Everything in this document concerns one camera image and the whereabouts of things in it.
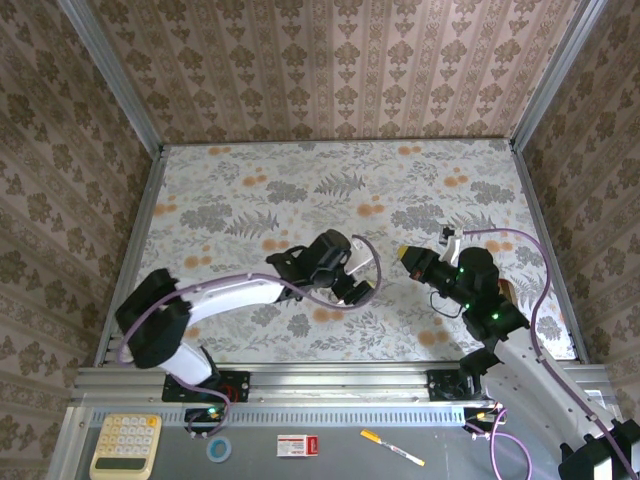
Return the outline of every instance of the blue tape roll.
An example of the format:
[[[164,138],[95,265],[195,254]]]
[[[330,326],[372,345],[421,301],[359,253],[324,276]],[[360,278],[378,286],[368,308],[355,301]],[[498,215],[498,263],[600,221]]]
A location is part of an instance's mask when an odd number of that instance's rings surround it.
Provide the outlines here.
[[[224,451],[217,453],[216,450],[224,445]],[[231,455],[231,442],[227,437],[213,437],[207,445],[207,457],[214,463],[222,463]]]

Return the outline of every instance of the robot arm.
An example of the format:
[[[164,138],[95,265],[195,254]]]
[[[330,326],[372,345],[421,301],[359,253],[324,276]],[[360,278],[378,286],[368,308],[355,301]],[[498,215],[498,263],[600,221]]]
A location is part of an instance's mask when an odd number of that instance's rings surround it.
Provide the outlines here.
[[[218,372],[208,353],[182,341],[186,329],[212,315],[235,308],[271,304],[302,297],[277,279],[307,292],[331,288],[341,303],[358,305],[373,293],[367,282],[357,283],[353,273],[366,265],[373,253],[357,239],[328,230],[309,246],[298,246],[266,258],[251,274],[229,275],[176,295],[156,309],[131,336],[128,350],[138,368],[160,367],[189,385],[211,381]],[[171,293],[182,291],[167,269],[149,274],[116,312],[127,333],[152,305]]]
[[[534,344],[529,321],[500,293],[498,269],[487,250],[463,250],[456,267],[449,259],[455,259],[459,243],[452,238],[454,232],[447,236],[448,249],[441,256],[419,247],[402,247],[398,253],[412,279],[429,284],[465,309],[462,318],[467,330],[484,345],[460,361],[465,393],[484,390],[527,420],[556,458],[563,480],[629,478],[601,429],[616,440],[637,471],[640,427],[632,420],[617,422],[544,347]]]

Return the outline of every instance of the beige calculator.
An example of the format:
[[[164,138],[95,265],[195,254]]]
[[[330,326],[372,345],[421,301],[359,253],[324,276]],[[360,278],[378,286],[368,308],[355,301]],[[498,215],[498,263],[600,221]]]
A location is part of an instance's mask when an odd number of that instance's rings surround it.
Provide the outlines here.
[[[156,458],[161,426],[158,415],[107,415],[91,460],[91,480],[147,480]]]

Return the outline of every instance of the small box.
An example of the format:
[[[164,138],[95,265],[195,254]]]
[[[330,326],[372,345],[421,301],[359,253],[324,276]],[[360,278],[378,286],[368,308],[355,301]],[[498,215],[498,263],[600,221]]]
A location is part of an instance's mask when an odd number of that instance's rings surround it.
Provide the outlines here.
[[[278,435],[278,457],[318,456],[317,435]]]

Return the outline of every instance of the patterned wall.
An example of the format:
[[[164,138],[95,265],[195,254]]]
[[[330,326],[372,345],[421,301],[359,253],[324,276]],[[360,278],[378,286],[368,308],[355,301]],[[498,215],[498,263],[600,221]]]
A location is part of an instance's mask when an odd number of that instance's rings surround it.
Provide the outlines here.
[[[638,418],[638,1],[609,3],[524,153],[593,360]]]
[[[92,0],[165,143],[509,136],[574,0]]]
[[[150,159],[55,2],[0,2],[0,477],[43,478]]]

